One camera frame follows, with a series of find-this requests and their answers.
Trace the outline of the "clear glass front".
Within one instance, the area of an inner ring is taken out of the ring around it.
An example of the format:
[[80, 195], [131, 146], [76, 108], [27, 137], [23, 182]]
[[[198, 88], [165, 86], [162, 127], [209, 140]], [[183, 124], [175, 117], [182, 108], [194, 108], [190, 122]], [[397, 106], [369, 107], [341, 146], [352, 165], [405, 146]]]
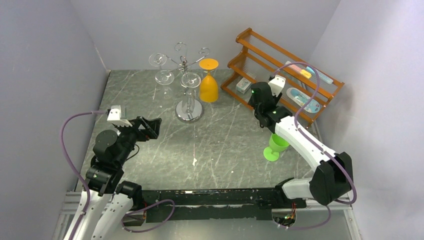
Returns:
[[194, 90], [201, 83], [201, 78], [194, 72], [184, 73], [181, 77], [181, 84], [186, 88], [184, 92], [184, 99], [182, 101], [183, 111], [192, 115], [195, 109], [195, 97]]

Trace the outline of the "orange plastic goblet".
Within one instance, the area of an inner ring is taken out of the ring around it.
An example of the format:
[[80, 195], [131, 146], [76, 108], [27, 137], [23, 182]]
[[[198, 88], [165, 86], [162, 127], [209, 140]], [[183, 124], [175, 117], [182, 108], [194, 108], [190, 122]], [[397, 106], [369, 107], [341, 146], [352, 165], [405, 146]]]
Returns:
[[206, 76], [199, 85], [199, 98], [206, 103], [216, 102], [219, 98], [219, 88], [211, 72], [219, 66], [219, 62], [213, 58], [204, 58], [199, 62], [199, 66], [206, 70]]

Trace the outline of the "clear wine glass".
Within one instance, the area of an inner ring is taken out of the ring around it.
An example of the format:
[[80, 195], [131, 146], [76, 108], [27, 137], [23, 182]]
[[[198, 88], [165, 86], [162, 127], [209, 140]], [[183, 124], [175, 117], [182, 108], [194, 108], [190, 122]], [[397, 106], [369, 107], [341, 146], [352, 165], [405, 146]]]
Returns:
[[156, 52], [149, 56], [148, 62], [151, 66], [162, 69], [162, 66], [167, 62], [168, 57], [165, 54]]

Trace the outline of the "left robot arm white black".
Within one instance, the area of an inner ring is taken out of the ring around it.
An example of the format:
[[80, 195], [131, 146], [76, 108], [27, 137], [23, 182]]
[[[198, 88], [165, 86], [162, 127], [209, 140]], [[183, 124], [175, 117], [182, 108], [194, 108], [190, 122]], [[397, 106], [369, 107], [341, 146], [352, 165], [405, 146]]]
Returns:
[[111, 115], [107, 121], [116, 130], [104, 130], [95, 139], [94, 157], [82, 180], [84, 191], [66, 240], [105, 240], [128, 211], [145, 206], [142, 186], [121, 181], [123, 165], [138, 142], [159, 137], [162, 119]]

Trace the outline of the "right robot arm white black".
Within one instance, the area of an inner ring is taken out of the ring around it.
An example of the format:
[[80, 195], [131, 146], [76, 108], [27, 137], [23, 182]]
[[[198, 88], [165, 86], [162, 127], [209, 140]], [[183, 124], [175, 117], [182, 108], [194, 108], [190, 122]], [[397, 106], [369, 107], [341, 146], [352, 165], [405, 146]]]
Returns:
[[287, 108], [279, 106], [277, 102], [282, 90], [276, 79], [254, 83], [248, 104], [253, 107], [260, 127], [269, 129], [292, 146], [309, 164], [313, 176], [285, 180], [274, 195], [276, 204], [285, 208], [294, 199], [314, 199], [327, 206], [331, 202], [342, 203], [340, 198], [348, 192], [352, 192], [353, 197], [345, 204], [353, 204], [357, 200], [357, 190], [351, 157], [325, 146], [299, 124], [297, 114], [292, 115]]

